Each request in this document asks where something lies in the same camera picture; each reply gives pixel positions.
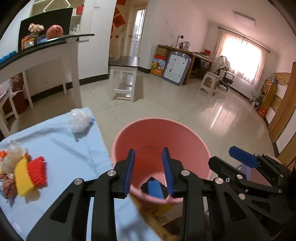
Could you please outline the yellow foam net sleeve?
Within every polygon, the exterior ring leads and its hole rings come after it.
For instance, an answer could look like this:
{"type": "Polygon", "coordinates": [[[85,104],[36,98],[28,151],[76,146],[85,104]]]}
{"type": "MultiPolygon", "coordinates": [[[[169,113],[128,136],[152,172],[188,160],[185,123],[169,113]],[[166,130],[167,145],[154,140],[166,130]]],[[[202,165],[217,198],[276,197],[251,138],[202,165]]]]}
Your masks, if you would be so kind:
{"type": "Polygon", "coordinates": [[[22,158],[15,166],[14,171],[16,189],[20,197],[26,196],[32,189],[34,184],[30,178],[28,170],[28,161],[22,158]]]}

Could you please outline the red foam net sleeve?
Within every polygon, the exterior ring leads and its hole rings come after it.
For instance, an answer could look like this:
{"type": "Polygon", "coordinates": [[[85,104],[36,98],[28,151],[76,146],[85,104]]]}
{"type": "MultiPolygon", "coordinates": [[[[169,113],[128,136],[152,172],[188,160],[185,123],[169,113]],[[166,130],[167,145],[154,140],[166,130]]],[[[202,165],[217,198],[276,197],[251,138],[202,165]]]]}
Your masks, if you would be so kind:
{"type": "Polygon", "coordinates": [[[41,186],[47,183],[46,162],[44,157],[39,156],[29,161],[28,171],[34,186],[41,186]]]}

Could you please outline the pink wrapper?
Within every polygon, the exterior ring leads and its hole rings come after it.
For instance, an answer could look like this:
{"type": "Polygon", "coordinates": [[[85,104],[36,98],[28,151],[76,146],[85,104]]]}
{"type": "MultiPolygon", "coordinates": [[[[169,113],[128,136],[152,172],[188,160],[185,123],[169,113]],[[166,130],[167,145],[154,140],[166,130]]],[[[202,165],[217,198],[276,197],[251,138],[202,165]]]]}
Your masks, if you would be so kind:
{"type": "Polygon", "coordinates": [[[1,195],[6,199],[17,196],[16,182],[13,174],[1,173],[1,195]]]}

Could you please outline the pink plastic trash bucket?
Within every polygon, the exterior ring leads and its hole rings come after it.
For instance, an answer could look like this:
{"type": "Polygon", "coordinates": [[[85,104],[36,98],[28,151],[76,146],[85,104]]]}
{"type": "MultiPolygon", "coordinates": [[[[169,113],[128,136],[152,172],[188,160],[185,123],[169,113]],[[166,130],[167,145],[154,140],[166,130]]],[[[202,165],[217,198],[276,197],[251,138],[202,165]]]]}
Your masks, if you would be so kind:
{"type": "Polygon", "coordinates": [[[181,198],[152,197],[141,190],[151,177],[166,185],[163,168],[163,149],[171,158],[179,160],[185,169],[199,178],[210,179],[208,166],[211,157],[203,140],[187,126],[165,118],[144,118],[126,125],[116,136],[111,149],[114,164],[124,160],[130,149],[135,151],[135,163],[130,193],[138,199],[154,204],[179,204],[181,198]]]}

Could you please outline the blue foam net sleeve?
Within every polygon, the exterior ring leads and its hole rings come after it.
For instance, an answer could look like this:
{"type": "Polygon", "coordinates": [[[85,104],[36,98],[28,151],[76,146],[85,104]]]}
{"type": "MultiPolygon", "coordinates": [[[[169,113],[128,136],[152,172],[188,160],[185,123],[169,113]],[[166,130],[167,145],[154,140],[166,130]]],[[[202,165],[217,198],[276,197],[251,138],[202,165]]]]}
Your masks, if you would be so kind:
{"type": "Polygon", "coordinates": [[[154,198],[164,199],[161,183],[158,180],[147,182],[148,194],[154,198]]]}

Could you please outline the clear plastic bag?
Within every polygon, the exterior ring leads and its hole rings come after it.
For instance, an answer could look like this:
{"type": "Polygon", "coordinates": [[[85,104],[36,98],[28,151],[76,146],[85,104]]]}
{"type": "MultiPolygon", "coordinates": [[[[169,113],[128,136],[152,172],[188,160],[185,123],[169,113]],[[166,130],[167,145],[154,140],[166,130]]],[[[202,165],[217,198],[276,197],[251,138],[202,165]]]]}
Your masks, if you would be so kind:
{"type": "Polygon", "coordinates": [[[13,174],[16,164],[22,159],[22,155],[22,147],[19,144],[11,144],[1,163],[1,171],[13,174]]]}

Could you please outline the black foam net sleeve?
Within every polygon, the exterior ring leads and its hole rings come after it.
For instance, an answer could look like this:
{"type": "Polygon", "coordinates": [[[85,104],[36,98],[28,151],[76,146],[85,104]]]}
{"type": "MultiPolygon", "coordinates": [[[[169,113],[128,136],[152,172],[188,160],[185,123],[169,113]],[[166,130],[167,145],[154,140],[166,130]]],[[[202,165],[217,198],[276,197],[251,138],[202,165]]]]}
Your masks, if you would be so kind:
{"type": "Polygon", "coordinates": [[[150,177],[140,188],[145,194],[158,199],[166,199],[169,195],[167,187],[154,177],[150,177]]]}

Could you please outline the white plastic ball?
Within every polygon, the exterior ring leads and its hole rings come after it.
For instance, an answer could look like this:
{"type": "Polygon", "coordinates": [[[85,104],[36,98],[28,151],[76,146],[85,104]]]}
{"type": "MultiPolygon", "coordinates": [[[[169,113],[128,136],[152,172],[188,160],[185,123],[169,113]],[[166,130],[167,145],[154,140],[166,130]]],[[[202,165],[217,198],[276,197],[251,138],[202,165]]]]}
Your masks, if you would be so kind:
{"type": "Polygon", "coordinates": [[[72,133],[82,133],[94,122],[94,118],[85,110],[75,108],[69,112],[68,122],[72,133]]]}

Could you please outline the light blue table cloth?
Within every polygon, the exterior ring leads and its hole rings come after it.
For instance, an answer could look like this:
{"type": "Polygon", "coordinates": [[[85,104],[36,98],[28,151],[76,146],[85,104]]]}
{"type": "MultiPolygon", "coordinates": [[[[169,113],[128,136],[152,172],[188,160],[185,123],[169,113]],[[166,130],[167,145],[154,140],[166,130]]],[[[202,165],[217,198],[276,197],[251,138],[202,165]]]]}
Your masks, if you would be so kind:
{"type": "Polygon", "coordinates": [[[73,134],[69,114],[62,114],[15,133],[1,141],[1,150],[11,142],[28,149],[32,159],[42,156],[47,163],[47,184],[17,196],[13,201],[1,197],[1,209],[16,233],[25,240],[58,196],[76,178],[98,178],[112,168],[99,127],[93,122],[83,133],[73,134]]]}

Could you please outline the white plastic step stool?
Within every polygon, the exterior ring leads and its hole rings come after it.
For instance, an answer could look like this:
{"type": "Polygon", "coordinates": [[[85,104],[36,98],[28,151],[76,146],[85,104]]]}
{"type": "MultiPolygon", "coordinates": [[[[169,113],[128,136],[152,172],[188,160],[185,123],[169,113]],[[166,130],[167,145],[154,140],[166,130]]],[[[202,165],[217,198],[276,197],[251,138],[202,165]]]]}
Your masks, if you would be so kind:
{"type": "Polygon", "coordinates": [[[213,96],[216,93],[218,82],[219,76],[208,71],[204,75],[199,89],[204,90],[208,95],[213,96]]]}

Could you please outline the dark red box under table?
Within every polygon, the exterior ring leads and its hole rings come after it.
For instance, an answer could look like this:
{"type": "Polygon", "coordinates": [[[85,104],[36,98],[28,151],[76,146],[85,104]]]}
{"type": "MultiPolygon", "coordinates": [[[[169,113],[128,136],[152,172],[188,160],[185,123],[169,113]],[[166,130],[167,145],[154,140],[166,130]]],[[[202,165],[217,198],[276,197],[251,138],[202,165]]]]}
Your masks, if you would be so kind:
{"type": "Polygon", "coordinates": [[[1,100],[8,90],[11,91],[12,100],[14,102],[17,113],[22,114],[23,112],[25,112],[27,110],[27,104],[24,95],[25,86],[22,73],[11,77],[1,84],[1,100]]]}

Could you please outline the colourful fruit carton box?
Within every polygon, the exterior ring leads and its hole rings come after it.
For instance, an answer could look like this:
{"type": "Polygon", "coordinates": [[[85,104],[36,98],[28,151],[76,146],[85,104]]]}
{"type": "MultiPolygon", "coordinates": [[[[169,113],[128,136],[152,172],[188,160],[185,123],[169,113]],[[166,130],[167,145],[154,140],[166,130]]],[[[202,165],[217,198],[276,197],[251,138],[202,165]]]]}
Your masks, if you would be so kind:
{"type": "Polygon", "coordinates": [[[152,60],[151,74],[162,78],[163,71],[167,62],[167,57],[155,55],[152,60]]]}

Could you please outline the right black top bench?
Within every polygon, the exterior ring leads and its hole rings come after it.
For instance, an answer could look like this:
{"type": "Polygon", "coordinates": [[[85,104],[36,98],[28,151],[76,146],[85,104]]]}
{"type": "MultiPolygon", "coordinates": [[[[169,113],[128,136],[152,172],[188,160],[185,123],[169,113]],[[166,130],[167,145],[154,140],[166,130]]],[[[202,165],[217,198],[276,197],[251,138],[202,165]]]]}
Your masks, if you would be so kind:
{"type": "Polygon", "coordinates": [[[117,94],[125,95],[131,102],[134,102],[135,85],[137,79],[137,70],[140,57],[122,56],[109,59],[109,80],[110,80],[110,100],[113,101],[117,94]],[[118,88],[115,88],[115,73],[119,73],[121,81],[118,88]]]}

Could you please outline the large orange pomelo fruit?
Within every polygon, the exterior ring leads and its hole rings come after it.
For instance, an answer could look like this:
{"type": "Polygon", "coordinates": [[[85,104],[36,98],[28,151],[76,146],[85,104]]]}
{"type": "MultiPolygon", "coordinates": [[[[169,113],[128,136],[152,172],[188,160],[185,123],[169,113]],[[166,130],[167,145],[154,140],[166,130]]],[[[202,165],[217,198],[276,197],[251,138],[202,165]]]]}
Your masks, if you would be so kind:
{"type": "Polygon", "coordinates": [[[63,35],[63,28],[60,25],[52,25],[46,31],[46,39],[59,38],[63,35]]]}

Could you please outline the flower bouquet vase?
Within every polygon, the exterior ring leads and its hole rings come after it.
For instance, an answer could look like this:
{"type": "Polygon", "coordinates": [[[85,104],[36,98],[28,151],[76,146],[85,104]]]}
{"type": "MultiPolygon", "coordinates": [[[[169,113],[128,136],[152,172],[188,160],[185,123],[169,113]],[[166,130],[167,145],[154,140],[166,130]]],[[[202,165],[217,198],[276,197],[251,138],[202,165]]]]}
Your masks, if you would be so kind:
{"type": "Polygon", "coordinates": [[[28,30],[31,32],[31,34],[34,37],[34,43],[38,43],[39,34],[44,30],[44,26],[40,24],[34,24],[31,23],[28,27],[28,30]]]}

